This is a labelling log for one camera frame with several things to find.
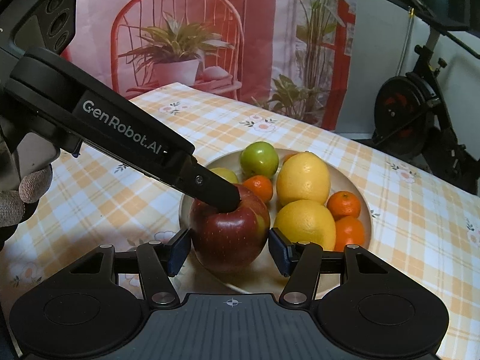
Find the yellow fruit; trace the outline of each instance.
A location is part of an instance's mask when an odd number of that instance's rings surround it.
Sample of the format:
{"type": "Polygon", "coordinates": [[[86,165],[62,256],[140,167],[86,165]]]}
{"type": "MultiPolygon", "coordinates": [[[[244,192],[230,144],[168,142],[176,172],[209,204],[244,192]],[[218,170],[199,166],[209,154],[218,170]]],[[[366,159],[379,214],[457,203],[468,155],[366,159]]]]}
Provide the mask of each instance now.
{"type": "Polygon", "coordinates": [[[330,194],[326,163],[308,151],[286,161],[277,177],[277,196],[282,206],[301,199],[325,204],[330,194]]]}
{"type": "Polygon", "coordinates": [[[232,184],[238,184],[239,179],[237,178],[237,175],[231,171],[230,169],[227,168],[213,168],[210,169],[213,173],[219,175],[221,178],[225,179],[226,181],[229,181],[232,184]]]}
{"type": "Polygon", "coordinates": [[[291,242],[314,242],[326,251],[335,247],[337,233],[333,216],[327,207],[315,200],[287,204],[278,212],[273,226],[291,242]]]}

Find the white wall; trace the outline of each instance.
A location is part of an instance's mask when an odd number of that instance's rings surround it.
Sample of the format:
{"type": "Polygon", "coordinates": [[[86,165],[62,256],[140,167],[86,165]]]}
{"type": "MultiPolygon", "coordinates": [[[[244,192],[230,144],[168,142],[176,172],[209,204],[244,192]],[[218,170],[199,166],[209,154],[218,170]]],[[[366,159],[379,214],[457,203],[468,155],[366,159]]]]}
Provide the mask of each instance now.
{"type": "MultiPolygon", "coordinates": [[[[374,103],[381,85],[395,74],[407,31],[408,14],[386,0],[358,0],[349,87],[338,118],[337,133],[371,134],[374,103]]],[[[413,68],[416,44],[425,44],[429,27],[416,18],[404,72],[413,68]]],[[[480,52],[480,39],[466,32],[456,37],[480,52]]],[[[441,36],[432,64],[448,64],[438,77],[458,140],[480,158],[480,61],[441,36]]]]}

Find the green apple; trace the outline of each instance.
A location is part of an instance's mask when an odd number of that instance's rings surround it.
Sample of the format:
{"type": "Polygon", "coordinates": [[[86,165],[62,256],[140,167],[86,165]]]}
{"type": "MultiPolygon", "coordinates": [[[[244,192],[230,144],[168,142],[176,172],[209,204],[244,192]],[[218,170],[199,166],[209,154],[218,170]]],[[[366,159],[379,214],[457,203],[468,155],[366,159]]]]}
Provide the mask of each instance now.
{"type": "Polygon", "coordinates": [[[239,180],[237,178],[237,175],[231,171],[230,169],[227,168],[213,168],[210,169],[213,173],[216,175],[219,175],[221,178],[225,179],[226,181],[229,181],[232,184],[238,184],[239,180]]]}
{"type": "Polygon", "coordinates": [[[278,169],[278,154],[268,142],[255,142],[242,151],[240,166],[247,177],[261,175],[271,179],[278,169]]]}

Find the plaid tablecloth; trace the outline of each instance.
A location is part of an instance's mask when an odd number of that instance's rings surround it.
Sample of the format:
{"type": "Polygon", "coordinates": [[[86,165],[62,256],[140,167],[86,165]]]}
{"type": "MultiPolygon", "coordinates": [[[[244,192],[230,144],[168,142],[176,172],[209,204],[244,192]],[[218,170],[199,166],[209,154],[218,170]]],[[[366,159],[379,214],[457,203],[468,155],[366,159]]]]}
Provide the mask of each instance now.
{"type": "MultiPolygon", "coordinates": [[[[314,152],[347,174],[373,217],[370,251],[438,295],[450,325],[443,359],[480,359],[480,199],[406,163],[333,133],[230,99],[172,84],[133,100],[196,147],[205,164],[256,140],[314,152]]],[[[49,192],[0,254],[8,312],[31,287],[99,244],[117,251],[177,232],[181,194],[84,146],[53,164],[49,192]]],[[[138,294],[138,277],[121,283],[138,294]]],[[[189,291],[231,290],[184,267],[173,279],[189,291]]]]}

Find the red chair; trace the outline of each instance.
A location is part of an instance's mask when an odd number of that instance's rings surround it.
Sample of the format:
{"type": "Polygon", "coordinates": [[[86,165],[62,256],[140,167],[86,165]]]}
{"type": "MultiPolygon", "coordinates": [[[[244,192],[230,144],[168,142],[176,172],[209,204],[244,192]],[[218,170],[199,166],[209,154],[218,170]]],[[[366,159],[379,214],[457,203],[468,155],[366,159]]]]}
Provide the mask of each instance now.
{"type": "Polygon", "coordinates": [[[216,56],[205,58],[206,68],[220,66],[230,76],[218,82],[196,81],[193,87],[237,100],[237,91],[242,86],[238,77],[243,51],[243,29],[240,15],[229,0],[131,0],[118,13],[111,30],[113,90],[131,99],[158,87],[152,77],[151,65],[135,72],[134,64],[127,63],[131,57],[119,59],[118,55],[146,43],[140,38],[140,31],[132,27],[163,27],[163,12],[168,12],[178,21],[185,18],[187,23],[208,23],[212,31],[222,35],[222,40],[233,45],[232,49],[220,49],[216,56]]]}

